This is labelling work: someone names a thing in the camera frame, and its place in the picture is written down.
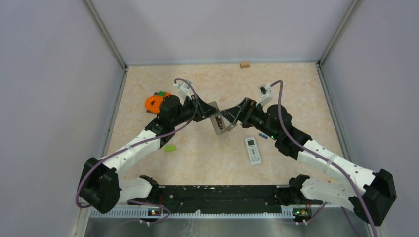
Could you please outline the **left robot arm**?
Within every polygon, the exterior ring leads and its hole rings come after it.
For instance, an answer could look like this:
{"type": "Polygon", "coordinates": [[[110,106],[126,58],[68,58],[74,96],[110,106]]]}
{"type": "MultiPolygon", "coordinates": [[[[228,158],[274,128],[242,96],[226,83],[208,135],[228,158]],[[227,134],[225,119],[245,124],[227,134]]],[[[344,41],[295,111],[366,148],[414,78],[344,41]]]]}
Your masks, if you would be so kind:
{"type": "Polygon", "coordinates": [[[217,107],[198,96],[186,98],[184,103],[175,95],[166,96],[157,116],[133,140],[111,155],[85,162],[76,205],[82,208],[80,199],[83,199],[87,202],[85,207],[92,206],[102,214],[109,212],[121,200],[122,194],[130,194],[129,190],[121,189],[120,179],[137,162],[163,147],[178,132],[176,126],[200,122],[218,112],[217,107]]]}

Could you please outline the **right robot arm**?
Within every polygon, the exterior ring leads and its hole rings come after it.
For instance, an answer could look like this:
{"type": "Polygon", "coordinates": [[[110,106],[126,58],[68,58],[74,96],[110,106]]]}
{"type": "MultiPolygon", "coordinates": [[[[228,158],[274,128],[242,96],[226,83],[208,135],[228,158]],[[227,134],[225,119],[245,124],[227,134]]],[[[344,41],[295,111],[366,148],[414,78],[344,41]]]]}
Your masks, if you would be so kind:
{"type": "Polygon", "coordinates": [[[264,111],[255,100],[245,98],[237,106],[222,110],[221,114],[232,124],[240,122],[243,128],[254,127],[269,135],[280,153],[339,182],[327,184],[299,175],[295,178],[299,184],[290,189],[293,202],[304,203],[310,199],[340,205],[366,223],[369,219],[364,208],[367,208],[374,225],[383,224],[397,198],[393,175],[389,171],[363,168],[327,150],[292,125],[292,116],[284,106],[274,104],[264,111]]]}

